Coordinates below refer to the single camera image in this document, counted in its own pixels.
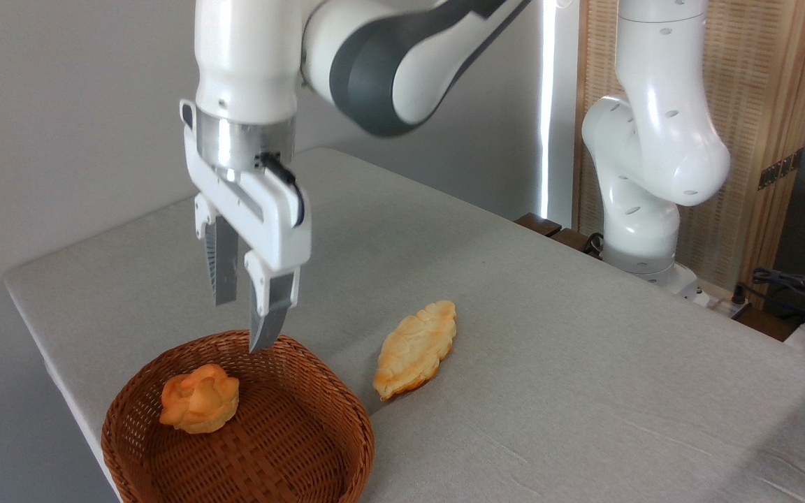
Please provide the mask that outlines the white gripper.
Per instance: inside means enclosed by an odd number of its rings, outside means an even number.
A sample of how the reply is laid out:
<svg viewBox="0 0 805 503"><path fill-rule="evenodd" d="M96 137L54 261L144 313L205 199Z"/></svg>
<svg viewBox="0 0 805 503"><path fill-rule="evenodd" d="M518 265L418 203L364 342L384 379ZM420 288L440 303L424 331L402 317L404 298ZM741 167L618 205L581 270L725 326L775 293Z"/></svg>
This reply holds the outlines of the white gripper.
<svg viewBox="0 0 805 503"><path fill-rule="evenodd" d="M301 265L311 256L307 197L289 169L295 119L243 124L181 100L194 198L195 234L205 247L214 305L237 298L238 235L250 284L249 352L277 341L299 300Z"/></svg>

